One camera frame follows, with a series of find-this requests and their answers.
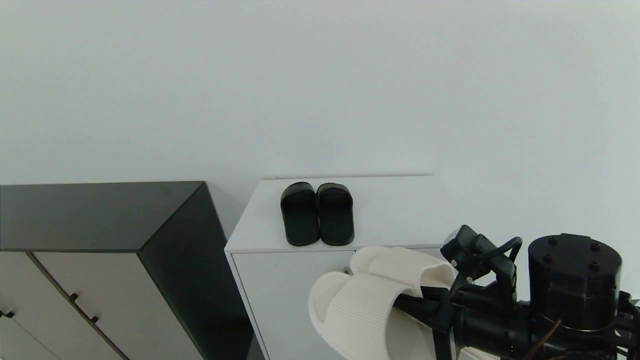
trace white slipper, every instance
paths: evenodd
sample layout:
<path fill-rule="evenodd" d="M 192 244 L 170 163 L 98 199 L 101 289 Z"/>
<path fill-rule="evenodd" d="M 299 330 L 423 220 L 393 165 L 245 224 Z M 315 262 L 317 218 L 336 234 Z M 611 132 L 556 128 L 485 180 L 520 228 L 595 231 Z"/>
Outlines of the white slipper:
<path fill-rule="evenodd" d="M 460 350 L 460 355 L 458 355 L 458 360 L 499 360 L 500 358 L 487 354 L 484 351 L 480 351 L 476 348 L 465 347 Z"/>
<path fill-rule="evenodd" d="M 453 266 L 443 259 L 402 247 L 368 246 L 351 257 L 353 273 L 371 274 L 411 286 L 422 297 L 420 286 L 450 288 L 456 279 Z"/>
<path fill-rule="evenodd" d="M 394 309 L 411 286 L 369 274 L 324 274 L 311 288 L 309 315 L 322 338 L 347 360 L 435 359 L 431 329 Z"/>

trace cabinet door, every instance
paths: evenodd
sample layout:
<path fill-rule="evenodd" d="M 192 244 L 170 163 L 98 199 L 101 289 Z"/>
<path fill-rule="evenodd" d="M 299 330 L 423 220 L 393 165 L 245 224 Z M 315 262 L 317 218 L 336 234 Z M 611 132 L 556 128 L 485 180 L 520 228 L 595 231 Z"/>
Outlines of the cabinet door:
<path fill-rule="evenodd" d="M 15 320 L 0 318 L 0 356 L 6 360 L 59 360 Z"/>
<path fill-rule="evenodd" d="M 311 324 L 308 297 L 323 274 L 349 266 L 353 251 L 233 254 L 270 360 L 342 359 Z"/>
<path fill-rule="evenodd" d="M 0 252 L 0 304 L 61 360 L 121 360 L 25 253 Z"/>
<path fill-rule="evenodd" d="M 202 360 L 136 254 L 35 256 L 130 360 Z"/>

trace slide sandal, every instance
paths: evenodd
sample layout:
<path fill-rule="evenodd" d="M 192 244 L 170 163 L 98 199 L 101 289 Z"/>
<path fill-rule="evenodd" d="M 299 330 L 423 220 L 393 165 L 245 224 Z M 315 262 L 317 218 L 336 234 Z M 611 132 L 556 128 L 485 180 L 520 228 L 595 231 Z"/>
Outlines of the slide sandal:
<path fill-rule="evenodd" d="M 421 286 L 450 288 L 456 279 L 446 260 L 402 247 L 368 246 L 351 257 L 351 271 L 409 285 L 422 297 Z"/>
<path fill-rule="evenodd" d="M 309 294 L 309 315 L 322 338 L 347 360 L 435 360 L 431 329 L 393 308 L 411 286 L 369 274 L 330 272 Z"/>
<path fill-rule="evenodd" d="M 499 357 L 491 354 L 487 354 L 484 351 L 480 351 L 476 348 L 465 347 L 460 350 L 458 360 L 500 360 Z"/>
<path fill-rule="evenodd" d="M 316 192 L 311 184 L 302 181 L 289 185 L 280 197 L 280 210 L 291 245 L 310 245 L 320 239 Z"/>
<path fill-rule="evenodd" d="M 327 245 L 347 245 L 353 241 L 353 198 L 342 184 L 326 183 L 317 191 L 320 238 Z"/>

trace black drawer handle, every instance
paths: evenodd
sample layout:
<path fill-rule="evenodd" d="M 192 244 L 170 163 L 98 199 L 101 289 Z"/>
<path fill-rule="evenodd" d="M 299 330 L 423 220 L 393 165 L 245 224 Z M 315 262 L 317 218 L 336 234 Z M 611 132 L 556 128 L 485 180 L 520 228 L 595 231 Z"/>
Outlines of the black drawer handle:
<path fill-rule="evenodd" d="M 1 317 L 5 317 L 7 319 L 13 318 L 13 316 L 15 315 L 15 313 L 13 311 L 9 311 L 8 313 L 3 313 L 2 311 L 0 311 L 0 318 Z"/>
<path fill-rule="evenodd" d="M 78 299 L 78 294 L 73 293 L 73 294 L 69 295 L 69 300 L 71 300 L 71 302 L 73 302 L 76 305 L 77 310 L 78 311 L 82 311 L 82 310 L 80 310 L 80 307 L 78 307 L 78 305 L 76 304 L 76 300 L 77 299 Z M 89 319 L 89 321 L 91 321 L 92 323 L 97 323 L 98 320 L 100 320 L 100 318 L 98 316 L 94 316 L 93 318 L 90 318 L 84 311 L 82 311 L 82 314 L 84 314 L 85 317 L 87 319 Z"/>

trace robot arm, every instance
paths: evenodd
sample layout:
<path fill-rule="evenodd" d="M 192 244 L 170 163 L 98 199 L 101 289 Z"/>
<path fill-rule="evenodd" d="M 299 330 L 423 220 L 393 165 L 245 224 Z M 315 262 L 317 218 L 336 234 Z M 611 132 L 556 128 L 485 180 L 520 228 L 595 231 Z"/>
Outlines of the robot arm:
<path fill-rule="evenodd" d="M 458 270 L 451 289 L 422 287 L 423 299 L 401 295 L 394 306 L 432 328 L 438 360 L 455 359 L 462 347 L 514 360 L 613 360 L 618 353 L 640 360 L 640 309 L 620 291 L 614 249 L 572 234 L 537 239 L 529 246 L 531 301 L 524 302 L 516 300 L 514 264 L 521 246 L 514 238 L 496 247 L 463 225 L 441 248 Z M 495 282 L 471 284 L 489 272 Z"/>

